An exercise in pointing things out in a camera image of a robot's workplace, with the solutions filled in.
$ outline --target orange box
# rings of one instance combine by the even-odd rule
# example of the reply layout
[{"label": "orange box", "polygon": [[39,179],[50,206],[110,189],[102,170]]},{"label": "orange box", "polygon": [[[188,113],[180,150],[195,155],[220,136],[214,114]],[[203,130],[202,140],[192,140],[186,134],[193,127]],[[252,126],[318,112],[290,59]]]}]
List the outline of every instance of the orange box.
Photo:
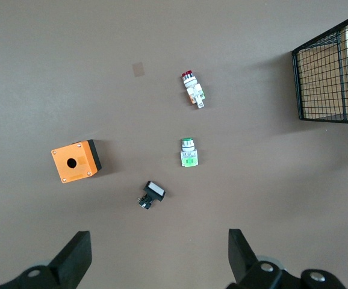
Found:
[{"label": "orange box", "polygon": [[53,149],[51,154],[63,183],[88,178],[102,168],[93,140]]}]

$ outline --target wire mesh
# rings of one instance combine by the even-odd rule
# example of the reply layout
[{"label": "wire mesh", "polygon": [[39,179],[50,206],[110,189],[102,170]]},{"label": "wire mesh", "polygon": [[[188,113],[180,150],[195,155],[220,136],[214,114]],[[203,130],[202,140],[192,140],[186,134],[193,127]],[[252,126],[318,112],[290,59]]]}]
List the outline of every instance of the wire mesh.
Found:
[{"label": "wire mesh", "polygon": [[303,120],[348,122],[348,20],[293,51]]}]

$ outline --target metal grid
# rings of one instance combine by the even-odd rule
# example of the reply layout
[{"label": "metal grid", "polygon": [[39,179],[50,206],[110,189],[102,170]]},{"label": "metal grid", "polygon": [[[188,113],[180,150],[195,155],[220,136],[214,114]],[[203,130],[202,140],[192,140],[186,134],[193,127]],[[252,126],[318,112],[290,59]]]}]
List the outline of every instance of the metal grid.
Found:
[{"label": "metal grid", "polygon": [[348,123],[348,20],[292,56],[300,119]]}]

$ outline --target silver bolt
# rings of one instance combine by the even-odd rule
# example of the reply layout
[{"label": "silver bolt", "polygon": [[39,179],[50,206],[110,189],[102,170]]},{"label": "silver bolt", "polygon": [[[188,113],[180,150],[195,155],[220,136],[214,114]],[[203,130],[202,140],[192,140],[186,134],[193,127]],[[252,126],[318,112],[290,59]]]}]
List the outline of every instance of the silver bolt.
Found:
[{"label": "silver bolt", "polygon": [[35,276],[37,276],[39,274],[40,274],[39,270],[33,270],[33,271],[29,272],[29,274],[27,276],[32,278],[32,277],[35,277]]},{"label": "silver bolt", "polygon": [[319,272],[312,272],[309,275],[313,280],[315,280],[317,282],[324,282],[325,281],[324,275],[320,274]]},{"label": "silver bolt", "polygon": [[265,272],[273,272],[273,267],[269,263],[262,263],[261,269],[263,269]]}]

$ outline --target black hole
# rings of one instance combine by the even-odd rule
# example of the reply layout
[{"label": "black hole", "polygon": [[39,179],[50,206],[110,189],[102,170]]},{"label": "black hole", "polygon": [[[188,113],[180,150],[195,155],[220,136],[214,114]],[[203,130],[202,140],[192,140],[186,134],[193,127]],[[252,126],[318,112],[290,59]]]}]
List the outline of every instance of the black hole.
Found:
[{"label": "black hole", "polygon": [[76,161],[73,158],[69,158],[67,161],[67,165],[73,169],[74,167],[76,167]]}]

